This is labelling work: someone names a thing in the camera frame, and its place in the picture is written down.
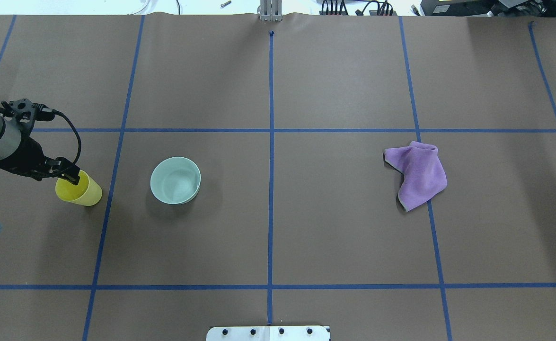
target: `table surface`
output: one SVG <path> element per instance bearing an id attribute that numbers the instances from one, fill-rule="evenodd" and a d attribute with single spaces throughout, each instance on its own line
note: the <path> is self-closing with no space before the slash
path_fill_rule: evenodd
<path id="1" fill-rule="evenodd" d="M 556 340 L 556 19 L 0 17 L 20 98 L 104 194 L 0 170 L 0 340 Z M 412 140 L 449 185 L 406 213 L 382 151 Z M 182 206 L 149 188 L 176 155 Z"/>

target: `white metal plate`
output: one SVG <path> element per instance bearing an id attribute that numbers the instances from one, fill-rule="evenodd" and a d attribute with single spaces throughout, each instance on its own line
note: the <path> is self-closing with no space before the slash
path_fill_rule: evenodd
<path id="1" fill-rule="evenodd" d="M 330 341 L 330 327 L 213 327 L 206 333 L 206 341 Z"/>

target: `purple cloth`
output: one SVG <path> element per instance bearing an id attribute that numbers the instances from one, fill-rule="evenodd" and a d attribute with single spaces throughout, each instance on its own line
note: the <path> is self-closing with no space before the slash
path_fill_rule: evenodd
<path id="1" fill-rule="evenodd" d="M 404 175 L 397 198 L 406 212 L 446 188 L 446 173 L 435 145 L 412 141 L 408 147 L 385 149 L 384 154 L 385 162 Z"/>

